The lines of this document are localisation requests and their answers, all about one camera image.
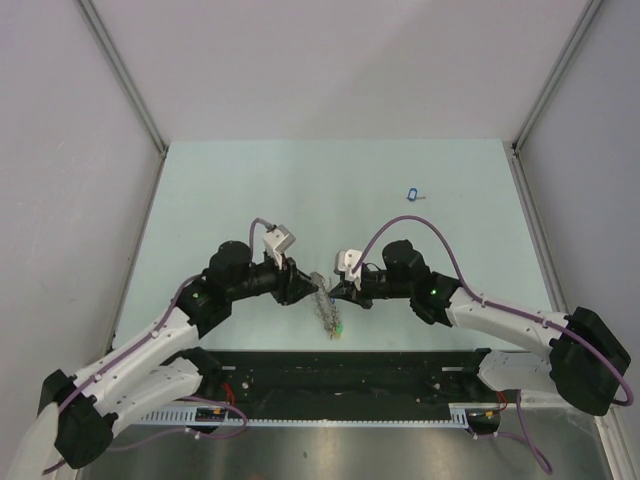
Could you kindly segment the metal disc keyring holder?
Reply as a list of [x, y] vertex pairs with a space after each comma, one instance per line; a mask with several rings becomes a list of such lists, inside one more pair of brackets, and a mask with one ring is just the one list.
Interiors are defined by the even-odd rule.
[[316, 314], [322, 321], [323, 328], [328, 336], [336, 334], [336, 326], [342, 325], [342, 323], [337, 307], [329, 302], [329, 289], [327, 288], [326, 280], [318, 272], [312, 272], [310, 275], [314, 277], [314, 280], [319, 285], [319, 291], [312, 295]]

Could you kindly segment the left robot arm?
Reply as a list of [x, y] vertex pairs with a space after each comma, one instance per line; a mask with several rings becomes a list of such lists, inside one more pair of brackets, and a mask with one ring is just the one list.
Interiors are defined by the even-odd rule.
[[60, 462], [82, 468], [144, 414], [183, 397], [214, 397], [219, 365], [197, 343], [230, 317], [234, 302], [269, 294], [289, 306], [317, 290], [294, 260], [265, 255], [256, 264], [245, 243], [223, 243], [136, 337], [74, 374], [56, 370], [43, 381], [39, 406], [54, 403], [59, 411], [54, 447]]

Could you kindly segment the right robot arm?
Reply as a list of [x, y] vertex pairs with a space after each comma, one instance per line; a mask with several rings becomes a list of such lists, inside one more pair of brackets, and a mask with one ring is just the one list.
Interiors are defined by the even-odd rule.
[[630, 356], [595, 312], [530, 310], [475, 293], [463, 280], [431, 270], [408, 240], [388, 244], [382, 257], [384, 269], [373, 270], [363, 252], [340, 251], [340, 281], [330, 298], [364, 309], [376, 300], [405, 299], [429, 325], [478, 331], [514, 345], [512, 351], [480, 352], [461, 376], [469, 399], [484, 401], [495, 391], [542, 392], [593, 416], [633, 402], [624, 379]]

